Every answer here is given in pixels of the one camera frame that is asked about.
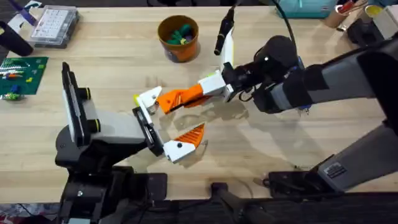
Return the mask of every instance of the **small container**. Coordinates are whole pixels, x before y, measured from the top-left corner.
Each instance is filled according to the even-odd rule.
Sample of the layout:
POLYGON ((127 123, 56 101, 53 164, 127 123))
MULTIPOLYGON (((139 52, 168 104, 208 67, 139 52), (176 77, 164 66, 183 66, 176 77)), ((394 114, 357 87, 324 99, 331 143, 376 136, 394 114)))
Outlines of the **small container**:
POLYGON ((337 5, 335 10, 333 10, 329 16, 325 19, 325 25, 331 28, 337 28, 348 16, 349 13, 339 13, 339 8, 343 7, 342 5, 337 5))
POLYGON ((65 49, 79 18, 75 6, 45 6, 29 42, 35 47, 65 49))
POLYGON ((33 48, 28 42, 3 21, 0 21, 0 31, 0 45, 4 48, 22 57, 33 52, 33 48))
POLYGON ((382 7, 369 5, 362 10, 360 18, 364 23, 370 23, 381 11, 383 11, 382 7))
POLYGON ((198 53, 198 24, 187 16, 177 15, 164 19, 157 28, 160 43, 165 49, 166 56, 173 62, 187 62, 197 56, 198 53), (166 43, 175 30, 179 30, 184 24, 192 27, 192 40, 184 45, 166 43))
POLYGON ((288 18, 326 18, 337 0, 279 0, 288 18))

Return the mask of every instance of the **cable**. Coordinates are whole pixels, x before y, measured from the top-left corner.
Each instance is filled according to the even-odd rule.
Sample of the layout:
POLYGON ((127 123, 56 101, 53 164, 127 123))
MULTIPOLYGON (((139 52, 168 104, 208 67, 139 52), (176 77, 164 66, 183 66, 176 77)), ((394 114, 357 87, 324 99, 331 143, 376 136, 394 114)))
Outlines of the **cable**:
MULTIPOLYGON (((256 87, 256 86, 253 86, 252 88, 250 88, 250 91, 251 91, 253 88, 254 88, 254 91, 257 90, 257 87, 256 87)), ((239 96, 238 96, 238 98, 239 98, 240 101, 242 101, 242 102, 248 102, 249 100, 253 99, 253 96, 250 96, 249 98, 243 100, 243 99, 242 99, 242 96, 243 96, 243 93, 244 93, 244 92, 245 92, 245 91, 242 91, 242 92, 239 94, 239 96)))
POLYGON ((279 3, 277 3, 276 0, 271 0, 271 1, 275 4, 276 8, 279 10, 280 14, 281 14, 282 17, 284 18, 284 21, 285 21, 286 26, 287 26, 287 30, 289 31, 290 39, 292 39, 294 48, 295 48, 296 51, 297 51, 296 40, 294 39, 293 30, 292 30, 292 27, 290 26, 289 20, 287 19, 285 12, 283 11, 283 9, 282 9, 282 7, 279 5, 279 3))
POLYGON ((21 208, 23 208, 30 216, 34 216, 25 206, 23 206, 23 204, 18 203, 19 206, 21 206, 21 208))
POLYGON ((148 208, 149 208, 149 206, 146 207, 146 208, 144 209, 144 211, 142 211, 141 216, 139 217, 137 224, 140 224, 140 223, 141 223, 141 220, 142 220, 142 218, 144 218, 144 215, 145 215, 146 211, 148 210, 148 208))

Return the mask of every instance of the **wooden table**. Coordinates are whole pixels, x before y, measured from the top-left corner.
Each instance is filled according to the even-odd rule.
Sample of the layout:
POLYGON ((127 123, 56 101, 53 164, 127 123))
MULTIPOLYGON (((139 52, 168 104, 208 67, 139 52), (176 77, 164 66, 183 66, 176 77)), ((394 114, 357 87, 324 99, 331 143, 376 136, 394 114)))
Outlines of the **wooden table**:
MULTIPOLYGON (((226 7, 81 8, 81 21, 65 50, 35 49, 50 57, 35 96, 0 102, 0 203, 58 202, 67 180, 57 167, 55 138, 66 125, 61 63, 68 62, 78 84, 91 88, 98 109, 131 114, 132 95, 162 85, 164 91, 192 86, 218 66, 213 54, 226 7), (166 59, 157 40, 162 19, 185 14, 198 22, 200 54, 188 63, 166 59)), ((238 7, 234 30, 235 64, 252 60, 273 35, 288 35, 273 7, 238 7)), ((325 62, 350 50, 342 33, 316 19, 290 21, 304 64, 325 62)), ((27 27, 21 30, 27 36, 27 27)), ((206 122, 196 154, 179 164, 148 149, 122 161, 139 172, 166 172, 167 198, 206 198, 212 182, 229 184, 240 197, 269 197, 258 184, 275 170, 308 169, 372 130, 384 115, 375 100, 345 100, 315 105, 301 117, 295 110, 259 112, 253 102, 182 109, 155 122, 170 136, 206 122)), ((396 190, 398 175, 370 181, 354 191, 396 190)))

